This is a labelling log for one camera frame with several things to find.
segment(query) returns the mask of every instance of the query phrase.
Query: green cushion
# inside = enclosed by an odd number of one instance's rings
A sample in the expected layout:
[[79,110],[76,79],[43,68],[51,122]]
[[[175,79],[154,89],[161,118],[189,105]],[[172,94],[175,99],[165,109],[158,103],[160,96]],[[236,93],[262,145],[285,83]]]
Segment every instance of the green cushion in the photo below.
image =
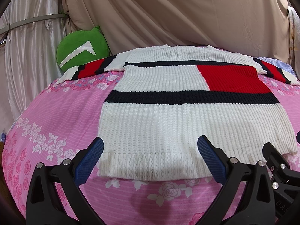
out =
[[107,58],[109,55],[108,44],[100,33],[99,26],[90,31],[75,31],[68,34],[56,51],[57,63],[64,72],[71,67]]

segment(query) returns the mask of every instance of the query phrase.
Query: blue gripper pad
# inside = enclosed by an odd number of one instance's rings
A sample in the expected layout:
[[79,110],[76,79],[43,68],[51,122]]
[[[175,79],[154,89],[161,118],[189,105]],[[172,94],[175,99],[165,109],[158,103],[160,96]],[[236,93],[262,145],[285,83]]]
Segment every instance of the blue gripper pad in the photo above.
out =
[[197,144],[198,151],[203,157],[215,181],[224,185],[227,180],[226,167],[213,150],[214,147],[203,135],[198,138]]
[[74,183],[77,187],[86,183],[97,161],[102,155],[103,149],[104,144],[101,138],[98,138],[95,143],[89,147],[89,151],[74,170]]

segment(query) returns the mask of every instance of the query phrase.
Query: bolt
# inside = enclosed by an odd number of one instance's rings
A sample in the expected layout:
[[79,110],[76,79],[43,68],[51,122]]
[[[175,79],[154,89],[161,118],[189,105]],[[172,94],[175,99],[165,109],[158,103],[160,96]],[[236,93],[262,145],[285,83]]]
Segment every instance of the bolt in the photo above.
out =
[[236,164],[236,163],[238,163],[238,159],[236,159],[235,157],[231,157],[230,162],[233,164]]
[[279,184],[278,184],[277,182],[274,182],[274,183],[272,184],[272,188],[273,188],[274,190],[278,189],[278,188],[279,188]]
[[260,165],[261,167],[264,167],[265,163],[263,161],[258,161],[258,165]]
[[43,166],[43,164],[41,163],[41,162],[39,162],[38,164],[37,164],[37,168],[41,168]]
[[71,163],[71,160],[70,159],[65,159],[64,161],[63,161],[63,164],[64,165],[69,165]]

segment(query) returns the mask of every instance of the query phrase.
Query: blue tag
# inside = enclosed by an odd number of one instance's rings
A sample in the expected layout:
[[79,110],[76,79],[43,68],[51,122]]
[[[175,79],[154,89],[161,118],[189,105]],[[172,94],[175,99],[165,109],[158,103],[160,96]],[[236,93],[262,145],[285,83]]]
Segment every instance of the blue tag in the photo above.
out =
[[5,139],[6,139],[6,134],[2,133],[2,134],[1,134],[0,142],[5,143]]

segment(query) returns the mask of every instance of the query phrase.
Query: pink bedsheet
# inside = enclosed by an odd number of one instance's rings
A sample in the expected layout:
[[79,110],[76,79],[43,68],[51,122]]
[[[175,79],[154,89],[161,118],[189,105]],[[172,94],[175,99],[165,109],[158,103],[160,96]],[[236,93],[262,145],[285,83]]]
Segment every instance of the pink bedsheet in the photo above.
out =
[[[55,81],[30,104],[9,132],[3,152],[3,168],[14,200],[25,215],[29,182],[38,162],[56,165],[73,158],[96,137],[102,104],[123,73],[108,72],[56,85]],[[300,87],[259,76],[279,99],[300,131]],[[295,156],[287,156],[291,168],[300,171],[300,145]],[[227,216],[232,215],[244,183]],[[141,182],[98,176],[98,165],[83,194],[108,225],[194,225],[209,207],[221,185],[212,178],[172,182]],[[59,196],[67,213],[74,216],[61,185]]]

